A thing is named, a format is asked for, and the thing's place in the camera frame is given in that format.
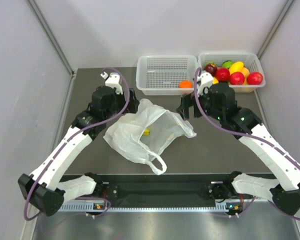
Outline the orange tangerine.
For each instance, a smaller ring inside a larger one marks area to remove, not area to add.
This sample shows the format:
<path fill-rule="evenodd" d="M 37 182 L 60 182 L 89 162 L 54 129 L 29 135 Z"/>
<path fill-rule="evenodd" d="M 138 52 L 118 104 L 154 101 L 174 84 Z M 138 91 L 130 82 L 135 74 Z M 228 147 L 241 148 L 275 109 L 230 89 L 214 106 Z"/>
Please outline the orange tangerine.
<path fill-rule="evenodd" d="M 178 87 L 181 89 L 191 89 L 191 88 L 193 88 L 193 83 L 189 80 L 184 80 L 179 83 Z"/>

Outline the white plastic bag with fruit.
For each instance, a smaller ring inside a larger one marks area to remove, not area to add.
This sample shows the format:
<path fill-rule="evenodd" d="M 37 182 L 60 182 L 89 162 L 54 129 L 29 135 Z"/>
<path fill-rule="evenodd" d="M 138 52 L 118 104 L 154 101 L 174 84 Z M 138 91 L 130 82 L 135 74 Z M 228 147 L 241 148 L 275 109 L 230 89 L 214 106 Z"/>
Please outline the white plastic bag with fruit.
<path fill-rule="evenodd" d="M 150 135 L 143 135 L 146 128 Z M 125 159 L 147 165 L 154 174 L 162 175 L 167 170 L 161 158 L 163 151 L 178 137 L 196 136 L 193 126 L 178 113 L 143 98 L 137 113 L 121 116 L 107 129 L 103 139 Z"/>

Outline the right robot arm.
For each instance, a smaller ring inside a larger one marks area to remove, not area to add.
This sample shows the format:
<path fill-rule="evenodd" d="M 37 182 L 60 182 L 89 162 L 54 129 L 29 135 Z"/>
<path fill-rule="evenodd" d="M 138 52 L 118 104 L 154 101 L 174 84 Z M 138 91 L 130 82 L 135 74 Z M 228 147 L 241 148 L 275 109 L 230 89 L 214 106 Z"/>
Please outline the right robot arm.
<path fill-rule="evenodd" d="M 261 119 L 249 108 L 238 106 L 235 91 L 226 83 L 204 87 L 181 96 L 177 112 L 187 120 L 193 108 L 196 118 L 219 122 L 216 128 L 233 135 L 248 147 L 272 172 L 274 179 L 233 171 L 219 184 L 209 187 L 215 199 L 251 195 L 266 199 L 283 213 L 294 216 L 300 210 L 300 165 L 271 136 Z"/>

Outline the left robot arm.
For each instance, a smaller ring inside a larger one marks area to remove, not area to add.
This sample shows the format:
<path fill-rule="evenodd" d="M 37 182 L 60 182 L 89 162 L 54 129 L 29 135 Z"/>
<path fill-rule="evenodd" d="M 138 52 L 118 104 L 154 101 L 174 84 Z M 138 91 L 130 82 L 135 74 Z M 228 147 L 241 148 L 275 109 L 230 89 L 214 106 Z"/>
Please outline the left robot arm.
<path fill-rule="evenodd" d="M 68 201 L 105 196 L 104 184 L 97 174 L 88 172 L 75 179 L 61 179 L 77 156 L 96 139 L 109 121 L 122 114 L 136 113 L 139 104 L 133 88 L 120 94 L 109 86 L 97 87 L 87 109 L 75 117 L 47 159 L 32 173 L 23 173 L 18 178 L 17 183 L 26 204 L 50 217 Z"/>

